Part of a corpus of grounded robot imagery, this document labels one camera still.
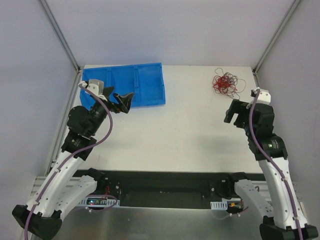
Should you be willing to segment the blue plastic divided bin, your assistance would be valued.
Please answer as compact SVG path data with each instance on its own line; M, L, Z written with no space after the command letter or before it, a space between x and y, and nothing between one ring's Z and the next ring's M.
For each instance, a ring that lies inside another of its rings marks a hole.
M103 81L105 87L114 87L114 93L134 93L133 108L166 104L162 64L145 63L120 66L85 68L82 80Z

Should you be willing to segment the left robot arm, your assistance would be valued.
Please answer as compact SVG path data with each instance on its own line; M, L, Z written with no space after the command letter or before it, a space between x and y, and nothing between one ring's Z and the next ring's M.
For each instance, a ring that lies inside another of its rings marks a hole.
M113 129L111 113L129 112L134 93L119 95L112 86L89 82L81 82L78 86L94 99L93 106L86 109L78 105L69 111L69 132L54 166L32 198L25 205L16 205L12 211L26 240L29 234L42 240L53 239L66 216L85 197L110 198L105 174L94 168L86 170L69 190L64 189L93 148L110 136Z

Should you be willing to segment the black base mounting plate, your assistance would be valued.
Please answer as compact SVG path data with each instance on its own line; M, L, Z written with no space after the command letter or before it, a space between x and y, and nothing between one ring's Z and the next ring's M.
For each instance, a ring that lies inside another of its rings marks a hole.
M211 203L237 198L236 180L264 181L261 173L103 171L101 190L121 207L210 209Z

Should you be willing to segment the right aluminium frame post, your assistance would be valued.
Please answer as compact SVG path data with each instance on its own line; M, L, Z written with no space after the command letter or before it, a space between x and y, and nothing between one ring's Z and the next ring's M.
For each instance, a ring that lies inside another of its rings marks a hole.
M283 18L281 19L278 27L276 28L275 32L273 33L271 39L269 40L268 44L266 45L266 48L264 49L262 55L260 56L257 64L252 69L253 75L256 76L260 68L262 67L263 63L265 62L267 56L275 46L276 42L278 41L279 37L281 36L282 32L285 30L285 27L297 11L298 7L302 3L302 0L293 0L290 4L289 8L285 12Z

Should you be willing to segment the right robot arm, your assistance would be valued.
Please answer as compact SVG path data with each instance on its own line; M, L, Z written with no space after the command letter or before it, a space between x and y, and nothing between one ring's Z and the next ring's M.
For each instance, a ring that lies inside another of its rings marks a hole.
M271 201L260 194L244 172L228 175L226 194L240 197L245 206L261 218L259 233L263 240L313 240L319 237L317 227L308 223L299 206L285 143L273 132L273 107L234 99L224 122L230 123L234 114L237 114L234 125L245 131L249 149L262 169Z

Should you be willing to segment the left aluminium frame post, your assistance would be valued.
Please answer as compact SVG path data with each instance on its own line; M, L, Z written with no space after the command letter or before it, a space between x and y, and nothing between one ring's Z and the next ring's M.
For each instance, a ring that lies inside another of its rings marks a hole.
M57 37L63 51L65 52L69 62L73 66L74 70L76 72L79 72L81 67L79 66L79 64L78 64L78 62L77 62L77 60L76 60L76 58L70 48L70 46L69 46L69 44L68 44L68 42L67 42L67 40L61 30L48 2L46 0L39 0L38 2L40 4L45 16L47 17L47 20L48 20L49 24L51 25L52 30L53 30L54 34L56 35L56 37Z

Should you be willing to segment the aluminium frame post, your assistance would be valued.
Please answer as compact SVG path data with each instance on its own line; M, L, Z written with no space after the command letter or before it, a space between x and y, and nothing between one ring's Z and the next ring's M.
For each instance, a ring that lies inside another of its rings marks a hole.
M282 32L285 30L285 27L297 11L298 7L302 3L302 0L293 0L290 4L289 8L285 12L283 18L281 19L278 27L276 28L275 32L273 33L271 39L269 40L268 44L266 45L266 48L264 49L262 55L260 56L257 64L252 69L253 75L256 76L260 68L262 67L263 63L265 62L267 56L275 46L276 42L278 41L279 37L281 36Z
M51 25L52 30L53 30L54 34L56 35L56 37L57 37L63 51L65 52L69 62L73 66L74 70L76 72L79 72L81 67L79 66L79 64L78 64L78 62L77 62L77 60L76 60L76 58L70 48L70 46L69 46L69 44L68 44L68 42L67 42L67 40L61 30L48 2L46 0L39 0L38 2L40 4L45 16L47 17L47 20L48 20L49 24Z

